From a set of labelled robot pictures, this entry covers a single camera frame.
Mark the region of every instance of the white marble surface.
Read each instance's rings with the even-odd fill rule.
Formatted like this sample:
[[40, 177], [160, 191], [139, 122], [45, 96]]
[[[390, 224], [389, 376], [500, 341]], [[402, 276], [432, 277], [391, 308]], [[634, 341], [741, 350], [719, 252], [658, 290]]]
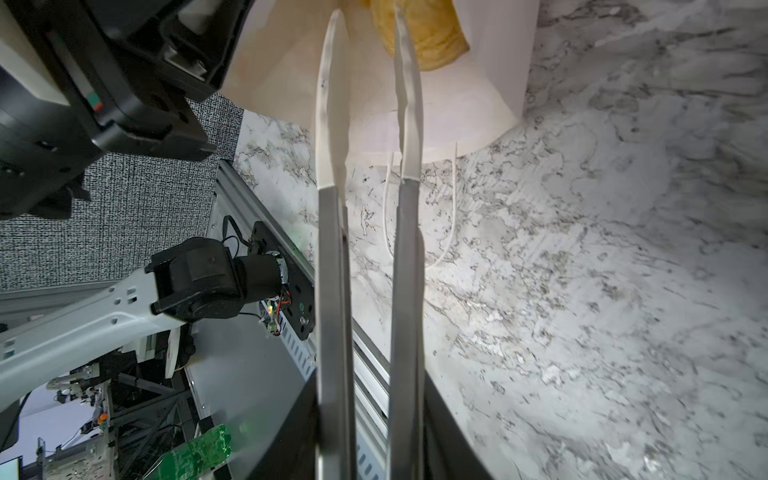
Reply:
[[[497, 478], [768, 478], [766, 27], [757, 0], [542, 3], [526, 124], [459, 159], [426, 276], [427, 368]], [[245, 114], [235, 167], [312, 261], [313, 164]], [[388, 353], [383, 178], [347, 198]], [[450, 163], [422, 182], [432, 261]]]

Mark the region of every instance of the white cable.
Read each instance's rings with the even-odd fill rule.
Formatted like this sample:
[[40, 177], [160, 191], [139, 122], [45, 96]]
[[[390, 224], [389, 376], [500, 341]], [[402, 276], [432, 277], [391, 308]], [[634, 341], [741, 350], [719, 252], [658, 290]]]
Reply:
[[[437, 260], [432, 265], [427, 265], [425, 270], [429, 270], [433, 268], [434, 266], [437, 266], [440, 262], [443, 261], [445, 258], [445, 255], [448, 254], [448, 251], [451, 250], [451, 245], [453, 244], [453, 235], [456, 232], [456, 156], [458, 154], [458, 143], [455, 144], [455, 149], [453, 151], [453, 158], [451, 159], [451, 174], [453, 179], [453, 198], [452, 198], [452, 216], [451, 216], [451, 233], [448, 235], [448, 243], [445, 245], [445, 249], [440, 254], [440, 257], [438, 257]], [[389, 248], [389, 235], [387, 234], [387, 227], [386, 227], [386, 205], [387, 205], [387, 197], [389, 195], [389, 174], [392, 173], [392, 159], [394, 158], [394, 153], [389, 154], [389, 161], [387, 161], [386, 165], [386, 177], [384, 178], [384, 198], [382, 199], [382, 217], [383, 217], [383, 233], [384, 233], [384, 244], [386, 245], [386, 251], [389, 253], [389, 258], [395, 259], [395, 255], [392, 253], [392, 250]]]
[[392, 173], [392, 159], [395, 157], [395, 153], [391, 152], [389, 154], [389, 160], [386, 164], [386, 177], [384, 177], [384, 198], [382, 199], [382, 217], [384, 217], [384, 244], [386, 245], [386, 252], [389, 253], [389, 258], [392, 260], [395, 259], [394, 253], [392, 253], [392, 249], [389, 248], [389, 234], [386, 231], [386, 205], [387, 205], [387, 197], [389, 196], [389, 174]]

